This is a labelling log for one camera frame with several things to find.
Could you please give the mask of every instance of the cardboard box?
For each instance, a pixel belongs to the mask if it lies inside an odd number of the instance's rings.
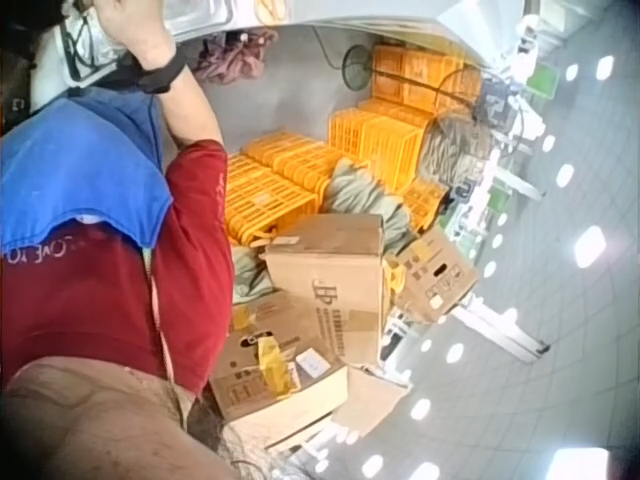
[[[378,362],[383,324],[382,219],[307,217],[267,247],[273,284],[310,300],[323,339],[345,362]]]
[[[437,321],[478,281],[471,263],[439,227],[413,242],[398,260],[406,276],[395,304],[416,321]]]
[[[269,453],[279,453],[284,452],[286,450],[290,450],[293,447],[297,447],[301,445],[303,442],[311,440],[312,437],[316,436],[318,433],[323,431],[332,423],[331,414],[327,414],[322,418],[319,418],[311,425],[307,425],[302,430],[295,432],[294,434],[283,438],[276,444],[273,444],[268,447]]]
[[[332,420],[365,436],[408,392],[406,386],[378,378],[366,370],[349,368],[349,399],[336,410]]]
[[[251,322],[227,337],[210,377],[218,409],[231,429],[269,448],[343,404],[347,367],[320,338],[308,302],[278,292],[246,307]],[[297,391],[278,398],[260,369],[258,342],[274,338]]]

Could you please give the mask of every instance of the black wristwatch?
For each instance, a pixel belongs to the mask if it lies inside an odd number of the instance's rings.
[[[173,81],[186,66],[186,57],[180,49],[176,49],[176,54],[164,67],[155,70],[144,70],[140,67],[141,76],[138,80],[138,87],[144,93],[167,93],[171,89]]]

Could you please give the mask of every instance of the hand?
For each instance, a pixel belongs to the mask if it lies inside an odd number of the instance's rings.
[[[176,51],[163,20],[163,0],[94,0],[102,29],[146,70],[164,67]]]

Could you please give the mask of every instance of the red shirt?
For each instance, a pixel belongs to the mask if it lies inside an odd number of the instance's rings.
[[[231,318],[233,263],[224,229],[227,154],[213,141],[167,171],[174,201],[153,250],[160,322],[176,383],[199,394]],[[81,357],[165,378],[141,250],[106,223],[58,227],[2,262],[2,386],[28,363]]]

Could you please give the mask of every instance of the blue towel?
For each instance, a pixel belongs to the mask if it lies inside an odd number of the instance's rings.
[[[0,142],[2,253],[98,216],[153,248],[172,202],[156,100],[90,89],[57,100]]]

